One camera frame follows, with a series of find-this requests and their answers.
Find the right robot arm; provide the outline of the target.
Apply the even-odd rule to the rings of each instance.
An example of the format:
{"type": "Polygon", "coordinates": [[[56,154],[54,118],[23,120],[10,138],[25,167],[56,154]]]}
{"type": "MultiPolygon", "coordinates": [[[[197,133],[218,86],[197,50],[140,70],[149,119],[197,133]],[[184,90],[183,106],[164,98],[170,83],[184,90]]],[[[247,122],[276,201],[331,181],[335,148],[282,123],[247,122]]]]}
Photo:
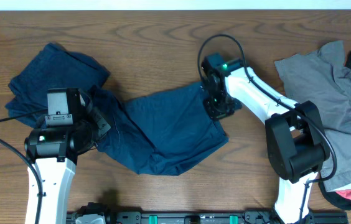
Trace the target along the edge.
{"type": "Polygon", "coordinates": [[[226,118],[245,106],[264,124],[268,159],[279,175],[274,211],[283,223],[303,221],[309,214],[310,187],[323,163],[335,157],[317,106],[278,93],[240,59],[205,59],[198,70],[208,93],[204,106],[212,119],[226,118]]]}

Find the grey garment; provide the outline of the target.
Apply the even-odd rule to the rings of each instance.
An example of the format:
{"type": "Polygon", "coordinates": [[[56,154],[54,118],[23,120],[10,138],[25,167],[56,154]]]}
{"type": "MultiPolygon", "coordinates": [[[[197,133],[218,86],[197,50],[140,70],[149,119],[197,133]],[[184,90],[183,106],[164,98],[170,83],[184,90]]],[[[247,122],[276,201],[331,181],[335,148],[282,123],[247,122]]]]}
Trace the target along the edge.
{"type": "Polygon", "coordinates": [[[351,69],[344,62],[344,43],[338,40],[274,63],[287,97],[319,109],[337,157],[337,172],[324,183],[328,191],[351,189],[351,69]]]}

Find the folded dark blue garment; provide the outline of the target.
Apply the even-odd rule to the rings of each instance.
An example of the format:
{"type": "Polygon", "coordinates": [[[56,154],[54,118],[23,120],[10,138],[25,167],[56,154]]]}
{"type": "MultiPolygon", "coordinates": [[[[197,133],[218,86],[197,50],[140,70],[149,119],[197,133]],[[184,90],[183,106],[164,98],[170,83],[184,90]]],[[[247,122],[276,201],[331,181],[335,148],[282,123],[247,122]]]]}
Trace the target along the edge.
{"type": "Polygon", "coordinates": [[[47,44],[26,68],[9,83],[14,98],[5,105],[9,116],[29,114],[18,121],[32,128],[47,108],[51,88],[80,88],[90,94],[102,87],[110,72],[93,57],[66,50],[58,43],[47,44]]]}

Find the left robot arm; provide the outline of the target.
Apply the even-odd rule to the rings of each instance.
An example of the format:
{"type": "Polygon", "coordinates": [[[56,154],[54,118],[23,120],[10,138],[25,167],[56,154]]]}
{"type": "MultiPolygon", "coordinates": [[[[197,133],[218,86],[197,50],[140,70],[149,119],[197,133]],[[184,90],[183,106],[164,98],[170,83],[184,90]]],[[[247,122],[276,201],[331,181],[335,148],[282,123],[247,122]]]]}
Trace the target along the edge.
{"type": "Polygon", "coordinates": [[[48,111],[26,138],[29,175],[26,223],[65,223],[78,157],[96,146],[110,122],[77,88],[50,89],[48,111]]]}

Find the dark blue shorts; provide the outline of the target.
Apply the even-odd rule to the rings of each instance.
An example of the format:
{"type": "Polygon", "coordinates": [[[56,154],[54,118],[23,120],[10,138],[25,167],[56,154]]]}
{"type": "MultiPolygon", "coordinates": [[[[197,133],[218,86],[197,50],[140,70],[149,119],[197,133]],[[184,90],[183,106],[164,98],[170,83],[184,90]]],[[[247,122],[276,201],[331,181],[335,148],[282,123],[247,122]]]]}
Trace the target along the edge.
{"type": "Polygon", "coordinates": [[[89,92],[111,125],[98,150],[137,174],[181,175],[228,142],[199,82],[125,103],[109,90],[89,92]]]}

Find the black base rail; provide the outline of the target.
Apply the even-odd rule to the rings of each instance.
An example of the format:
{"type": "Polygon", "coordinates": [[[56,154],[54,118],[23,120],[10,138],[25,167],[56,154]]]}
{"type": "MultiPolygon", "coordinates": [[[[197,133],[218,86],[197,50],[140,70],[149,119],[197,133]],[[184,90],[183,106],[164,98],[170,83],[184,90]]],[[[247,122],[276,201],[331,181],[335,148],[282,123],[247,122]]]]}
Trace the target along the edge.
{"type": "Polygon", "coordinates": [[[102,203],[88,203],[68,212],[66,224],[282,224],[272,210],[247,210],[240,213],[148,213],[113,212],[102,203]]]}

